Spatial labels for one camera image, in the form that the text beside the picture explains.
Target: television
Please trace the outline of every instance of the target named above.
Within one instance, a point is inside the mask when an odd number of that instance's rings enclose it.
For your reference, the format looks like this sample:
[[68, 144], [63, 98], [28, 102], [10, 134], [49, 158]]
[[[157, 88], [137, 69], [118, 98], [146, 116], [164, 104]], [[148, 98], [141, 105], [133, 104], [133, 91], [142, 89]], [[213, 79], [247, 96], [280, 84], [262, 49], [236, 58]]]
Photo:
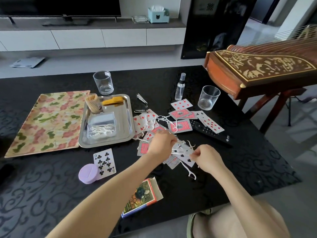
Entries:
[[0, 16], [121, 16], [119, 0], [0, 0]]

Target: person's left hand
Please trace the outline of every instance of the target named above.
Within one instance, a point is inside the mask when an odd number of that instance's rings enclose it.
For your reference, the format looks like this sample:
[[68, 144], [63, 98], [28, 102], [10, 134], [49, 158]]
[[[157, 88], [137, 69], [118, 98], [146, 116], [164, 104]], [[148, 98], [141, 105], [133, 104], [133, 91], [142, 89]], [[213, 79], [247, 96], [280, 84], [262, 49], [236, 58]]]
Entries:
[[160, 164], [171, 155], [172, 147], [176, 142], [176, 136], [168, 130], [158, 130], [150, 143], [147, 154], [154, 156], [157, 163]]

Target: floral pattern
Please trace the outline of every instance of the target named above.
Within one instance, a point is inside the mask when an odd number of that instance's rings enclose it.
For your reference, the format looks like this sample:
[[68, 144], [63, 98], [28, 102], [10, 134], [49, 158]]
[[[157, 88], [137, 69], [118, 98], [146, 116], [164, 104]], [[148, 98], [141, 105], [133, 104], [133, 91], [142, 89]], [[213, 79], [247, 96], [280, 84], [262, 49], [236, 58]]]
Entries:
[[77, 148], [86, 91], [41, 94], [5, 158]]

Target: drinking glass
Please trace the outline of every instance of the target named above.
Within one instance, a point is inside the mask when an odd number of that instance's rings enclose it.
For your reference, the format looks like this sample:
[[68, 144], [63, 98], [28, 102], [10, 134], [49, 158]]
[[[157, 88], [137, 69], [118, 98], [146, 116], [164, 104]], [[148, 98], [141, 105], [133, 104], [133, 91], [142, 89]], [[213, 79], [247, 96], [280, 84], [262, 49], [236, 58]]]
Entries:
[[214, 86], [204, 86], [198, 100], [198, 107], [211, 110], [220, 95], [220, 90]]
[[93, 79], [99, 92], [103, 95], [109, 95], [113, 92], [111, 74], [108, 71], [98, 71], [93, 74]]

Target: light blue tissue box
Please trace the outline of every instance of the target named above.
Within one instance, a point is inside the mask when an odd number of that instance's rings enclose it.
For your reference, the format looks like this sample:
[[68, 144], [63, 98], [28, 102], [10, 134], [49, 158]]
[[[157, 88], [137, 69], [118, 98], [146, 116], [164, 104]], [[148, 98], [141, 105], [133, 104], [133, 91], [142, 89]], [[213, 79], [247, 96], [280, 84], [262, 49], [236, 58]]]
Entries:
[[162, 12], [152, 12], [151, 8], [147, 9], [150, 23], [159, 23], [159, 22], [169, 22], [170, 21], [170, 12], [168, 9], [164, 8]]

